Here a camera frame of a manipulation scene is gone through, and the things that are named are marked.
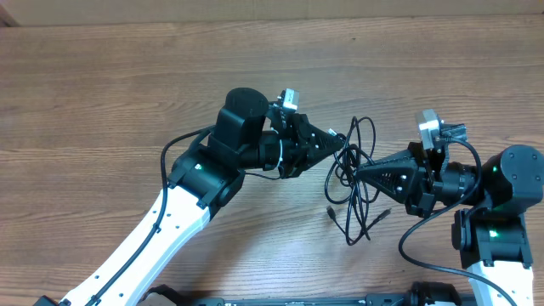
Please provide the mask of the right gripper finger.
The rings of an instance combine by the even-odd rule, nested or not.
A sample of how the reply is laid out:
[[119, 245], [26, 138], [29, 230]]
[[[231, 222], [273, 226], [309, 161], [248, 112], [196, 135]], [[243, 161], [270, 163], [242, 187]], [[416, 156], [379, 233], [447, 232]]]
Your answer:
[[357, 168], [354, 177], [405, 205], [416, 203], [420, 196], [428, 192], [427, 172], [415, 159], [365, 164]]
[[425, 158], [423, 150], [402, 150], [373, 162], [368, 161], [361, 167], [418, 167]]

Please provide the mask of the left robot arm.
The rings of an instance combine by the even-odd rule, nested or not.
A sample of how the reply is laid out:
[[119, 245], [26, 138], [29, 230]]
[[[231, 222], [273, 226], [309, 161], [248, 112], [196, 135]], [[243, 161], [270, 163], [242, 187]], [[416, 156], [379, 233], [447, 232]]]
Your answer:
[[60, 300], [39, 305], [135, 305], [192, 237], [241, 189], [248, 169], [276, 170], [280, 179], [302, 172], [343, 147], [298, 113], [299, 93], [269, 101], [252, 88], [234, 88], [217, 121], [189, 133], [192, 140], [170, 169], [160, 161], [161, 192], [141, 222], [84, 282]]

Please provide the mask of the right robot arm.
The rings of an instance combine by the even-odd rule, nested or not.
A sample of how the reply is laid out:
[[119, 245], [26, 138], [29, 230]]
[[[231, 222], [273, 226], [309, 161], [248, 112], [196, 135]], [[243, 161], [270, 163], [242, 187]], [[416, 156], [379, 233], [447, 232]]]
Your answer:
[[357, 168], [355, 177], [422, 223], [454, 209], [452, 246], [478, 305], [531, 305], [533, 258], [524, 215], [543, 199], [543, 154], [523, 144], [482, 162], [462, 124], [420, 127], [421, 142]]

